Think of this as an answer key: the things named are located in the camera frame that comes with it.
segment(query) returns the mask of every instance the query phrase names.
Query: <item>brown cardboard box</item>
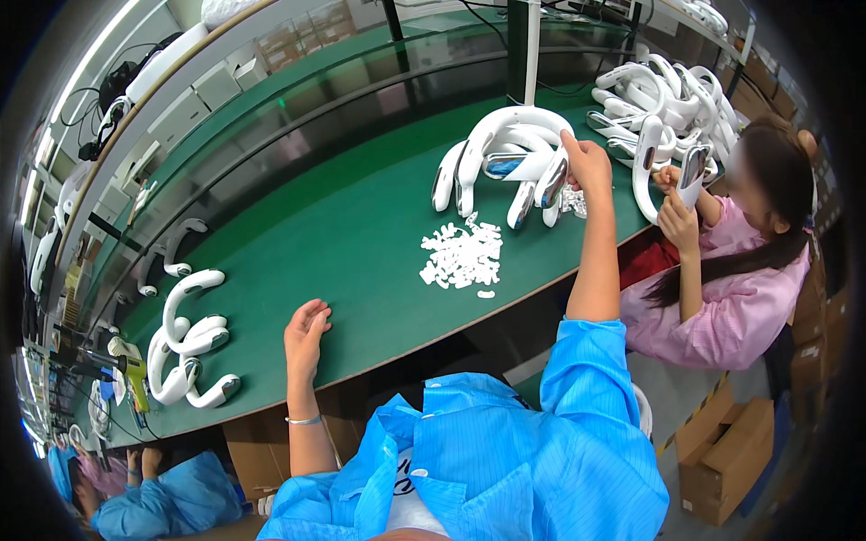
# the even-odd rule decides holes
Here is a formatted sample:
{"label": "brown cardboard box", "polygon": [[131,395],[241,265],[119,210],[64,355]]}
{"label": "brown cardboard box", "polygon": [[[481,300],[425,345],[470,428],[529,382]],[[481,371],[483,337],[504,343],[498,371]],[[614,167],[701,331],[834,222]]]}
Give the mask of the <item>brown cardboard box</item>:
{"label": "brown cardboard box", "polygon": [[845,345],[848,343],[848,324],[850,310],[848,303],[848,287],[833,295],[827,301],[827,377],[831,377],[842,363]]}
{"label": "brown cardboard box", "polygon": [[722,525],[772,456],[772,400],[735,404],[731,383],[676,431],[684,511]]}
{"label": "brown cardboard box", "polygon": [[794,351],[791,361],[791,410],[795,422],[815,422],[821,416],[827,376],[826,337],[818,337]]}
{"label": "brown cardboard box", "polygon": [[290,477],[285,404],[225,422],[223,434],[248,500],[267,498]]}
{"label": "brown cardboard box", "polygon": [[824,334],[827,305],[824,258],[815,242],[809,242],[809,272],[803,279],[797,305],[794,307],[792,334],[794,345],[803,345]]}

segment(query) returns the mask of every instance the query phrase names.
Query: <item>white pole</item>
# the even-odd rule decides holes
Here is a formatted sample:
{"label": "white pole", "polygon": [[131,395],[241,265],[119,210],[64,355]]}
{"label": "white pole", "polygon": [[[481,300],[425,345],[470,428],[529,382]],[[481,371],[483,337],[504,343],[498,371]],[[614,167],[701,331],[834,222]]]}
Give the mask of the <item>white pole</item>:
{"label": "white pole", "polygon": [[535,80],[539,69],[539,33],[541,27],[541,1],[526,0],[529,4],[527,31],[527,87],[523,90],[523,105],[535,105]]}

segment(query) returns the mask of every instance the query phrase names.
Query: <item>hand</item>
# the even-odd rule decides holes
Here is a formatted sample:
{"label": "hand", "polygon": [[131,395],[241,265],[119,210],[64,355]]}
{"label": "hand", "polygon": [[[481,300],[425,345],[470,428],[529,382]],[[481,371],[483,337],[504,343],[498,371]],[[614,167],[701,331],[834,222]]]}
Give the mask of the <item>hand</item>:
{"label": "hand", "polygon": [[157,448],[146,448],[141,454],[141,476],[145,479],[156,479],[161,460],[162,451]]}
{"label": "hand", "polygon": [[133,451],[132,449],[126,450],[126,469],[137,471],[139,469],[139,457],[141,456],[140,451]]}
{"label": "hand", "polygon": [[592,141],[577,141],[566,130],[559,136],[571,166],[568,183],[583,190],[585,196],[612,193],[613,173],[607,152]]}
{"label": "hand", "polygon": [[676,191],[676,183],[680,182],[680,168],[676,165],[665,165],[660,171],[653,173],[652,179],[662,193],[669,196],[672,191]]}
{"label": "hand", "polygon": [[664,236],[680,251],[680,256],[698,255],[698,213],[686,210],[676,190],[664,198],[662,209],[658,211],[658,227]]}
{"label": "hand", "polygon": [[290,385],[313,385],[319,365],[319,341],[322,332],[331,328],[326,322],[330,315],[331,309],[321,299],[310,300],[294,312],[282,335]]}

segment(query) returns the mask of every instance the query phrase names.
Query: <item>fluorescent light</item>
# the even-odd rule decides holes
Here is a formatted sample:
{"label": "fluorescent light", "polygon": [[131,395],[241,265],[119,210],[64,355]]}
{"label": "fluorescent light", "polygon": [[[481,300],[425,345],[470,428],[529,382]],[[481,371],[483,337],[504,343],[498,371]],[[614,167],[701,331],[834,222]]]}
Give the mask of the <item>fluorescent light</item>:
{"label": "fluorescent light", "polygon": [[39,445],[45,445],[45,440],[36,435],[36,432],[33,431],[33,429],[30,427],[30,425],[26,423],[26,421],[22,419],[21,424],[24,425],[24,429],[27,430],[28,434],[30,434],[30,437],[36,440]]}
{"label": "fluorescent light", "polygon": [[125,17],[126,14],[128,14],[129,11],[134,8],[135,4],[137,4],[138,2],[139,0],[129,0],[126,5],[120,8],[120,11],[117,12],[117,15],[114,16],[111,22],[109,22],[108,25],[104,29],[102,29],[100,34],[96,37],[96,41],[84,54],[84,58],[81,59],[78,67],[72,73],[72,77],[69,78],[69,82],[66,83],[66,87],[63,88],[63,92],[61,92],[60,94],[60,99],[57,101],[57,105],[55,105],[55,110],[53,113],[51,113],[50,124],[54,124],[57,121],[57,118],[60,116],[60,111],[63,108],[63,105],[66,103],[67,98],[72,93],[75,83],[78,82],[81,74],[84,73],[84,68],[86,68],[87,64],[91,61],[91,59],[93,59],[96,51],[98,51],[99,48],[102,47],[102,43],[104,43],[105,40],[108,39],[108,36],[112,33],[112,30],[117,27],[120,21],[123,20],[123,17]]}
{"label": "fluorescent light", "polygon": [[27,191],[24,192],[24,204],[21,205],[21,225],[27,225],[27,209],[30,208],[30,202],[33,200],[33,186],[35,184],[36,169],[31,169],[27,179]]}
{"label": "fluorescent light", "polygon": [[54,140],[51,138],[51,128],[46,128],[45,133],[42,135],[42,140],[39,141],[39,147],[36,148],[36,162],[37,163],[46,163],[45,159],[46,153],[51,148],[51,143]]}

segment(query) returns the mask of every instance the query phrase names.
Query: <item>worker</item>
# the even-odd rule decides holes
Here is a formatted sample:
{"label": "worker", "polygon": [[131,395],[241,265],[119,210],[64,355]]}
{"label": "worker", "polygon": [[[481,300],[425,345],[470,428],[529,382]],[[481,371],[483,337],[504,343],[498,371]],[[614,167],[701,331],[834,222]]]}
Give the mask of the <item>worker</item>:
{"label": "worker", "polygon": [[625,365],[611,163],[562,132],[585,194],[582,265],[540,384],[542,411],[487,374],[395,395],[337,471],[313,392],[331,308],[286,327],[289,461],[259,539],[652,539],[669,496]]}
{"label": "worker", "polygon": [[730,197],[701,190],[686,210],[679,176],[668,166],[654,179],[667,194],[658,226],[680,266],[623,290],[626,343],[667,363],[744,370],[787,323],[809,270],[809,156],[788,122],[766,116],[746,127],[728,157]]}
{"label": "worker", "polygon": [[61,496],[106,541],[147,541],[191,535],[238,520],[241,502],[217,456],[198,454],[157,476],[162,452],[146,448],[129,456],[126,491],[103,499],[81,473],[75,457],[51,467]]}

